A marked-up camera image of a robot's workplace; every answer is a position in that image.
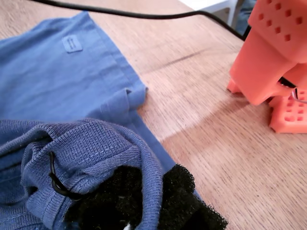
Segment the black elastic cord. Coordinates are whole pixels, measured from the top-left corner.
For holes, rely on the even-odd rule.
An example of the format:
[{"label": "black elastic cord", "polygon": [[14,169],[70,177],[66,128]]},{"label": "black elastic cord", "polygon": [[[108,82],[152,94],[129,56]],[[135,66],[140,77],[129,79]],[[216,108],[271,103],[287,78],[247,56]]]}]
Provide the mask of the black elastic cord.
[{"label": "black elastic cord", "polygon": [[217,17],[217,16],[215,16],[211,13],[208,13],[206,11],[190,11],[190,12],[186,12],[186,13],[158,15],[158,14],[144,14],[144,13],[119,11],[119,10],[114,10],[114,9],[95,7],[95,6],[78,5],[78,4],[60,2],[60,1],[54,1],[54,0],[30,0],[30,1],[35,1],[35,2],[39,2],[39,3],[47,4],[47,5],[50,5],[50,6],[56,6],[56,7],[72,9],[72,10],[90,11],[90,12],[106,13],[106,14],[112,14],[112,15],[123,16],[123,17],[140,18],[140,19],[152,19],[152,20],[168,20],[168,19],[185,18],[185,17],[194,16],[194,15],[203,15],[203,16],[206,16],[206,17],[214,20],[215,22],[219,23],[222,27],[224,27],[226,30],[231,32],[234,36],[243,40],[243,36],[241,34],[239,34],[237,31],[235,31],[233,28],[231,28],[231,26],[229,26],[227,23],[225,23],[219,17]]},{"label": "black elastic cord", "polygon": [[51,177],[52,181],[52,188],[59,194],[63,196],[69,197],[73,201],[78,201],[83,198],[82,194],[79,193],[74,193],[69,191],[63,184],[62,182],[57,178],[56,176],[56,171],[54,168],[54,152],[50,152],[50,170],[51,172],[49,173],[49,176]]}]

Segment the white chair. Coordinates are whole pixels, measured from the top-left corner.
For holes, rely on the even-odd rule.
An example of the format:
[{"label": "white chair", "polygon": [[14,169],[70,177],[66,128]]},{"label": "white chair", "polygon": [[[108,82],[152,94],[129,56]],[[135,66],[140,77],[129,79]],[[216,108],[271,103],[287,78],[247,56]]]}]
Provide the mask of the white chair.
[{"label": "white chair", "polygon": [[180,0],[180,2],[195,11],[207,11],[209,13],[229,8],[227,24],[231,26],[238,0]]}]

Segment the wooden table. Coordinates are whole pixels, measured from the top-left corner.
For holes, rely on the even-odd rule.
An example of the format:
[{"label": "wooden table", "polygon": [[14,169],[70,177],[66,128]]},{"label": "wooden table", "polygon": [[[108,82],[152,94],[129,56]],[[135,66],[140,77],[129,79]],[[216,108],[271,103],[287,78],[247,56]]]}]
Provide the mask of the wooden table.
[{"label": "wooden table", "polygon": [[[177,0],[74,2],[143,13],[188,10]],[[0,38],[76,13],[0,0]],[[307,136],[274,133],[267,104],[250,105],[226,90],[240,40],[203,16],[91,16],[149,87],[139,110],[147,126],[193,173],[205,202],[228,219],[228,230],[307,229]]]}]

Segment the black sponge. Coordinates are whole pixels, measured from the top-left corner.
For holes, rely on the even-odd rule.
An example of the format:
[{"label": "black sponge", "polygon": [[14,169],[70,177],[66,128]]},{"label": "black sponge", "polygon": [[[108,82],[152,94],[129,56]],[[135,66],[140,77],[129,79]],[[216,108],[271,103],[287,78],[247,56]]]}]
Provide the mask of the black sponge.
[{"label": "black sponge", "polygon": [[[193,194],[194,177],[181,165],[163,176],[159,230],[224,230],[227,221]],[[120,166],[65,215],[66,229],[135,229],[142,219],[142,173]]]}]

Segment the orange 3d-printed object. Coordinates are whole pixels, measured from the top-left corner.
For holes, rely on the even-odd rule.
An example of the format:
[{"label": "orange 3d-printed object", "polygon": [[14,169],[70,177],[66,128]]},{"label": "orange 3d-printed object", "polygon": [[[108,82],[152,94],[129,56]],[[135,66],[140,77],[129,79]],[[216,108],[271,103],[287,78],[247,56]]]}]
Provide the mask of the orange 3d-printed object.
[{"label": "orange 3d-printed object", "polygon": [[[307,97],[307,90],[300,90],[299,98]],[[290,97],[274,97],[269,103],[273,108],[270,127],[277,133],[306,133],[307,104]]]},{"label": "orange 3d-printed object", "polygon": [[281,115],[289,117],[284,122],[291,122],[282,125],[274,117],[289,111],[285,101],[293,91],[280,83],[281,77],[294,88],[307,89],[307,0],[258,0],[248,23],[251,30],[230,69],[228,89],[242,92],[255,105],[278,96],[271,102],[271,127],[280,132],[307,132],[306,125],[298,128],[306,116]]}]

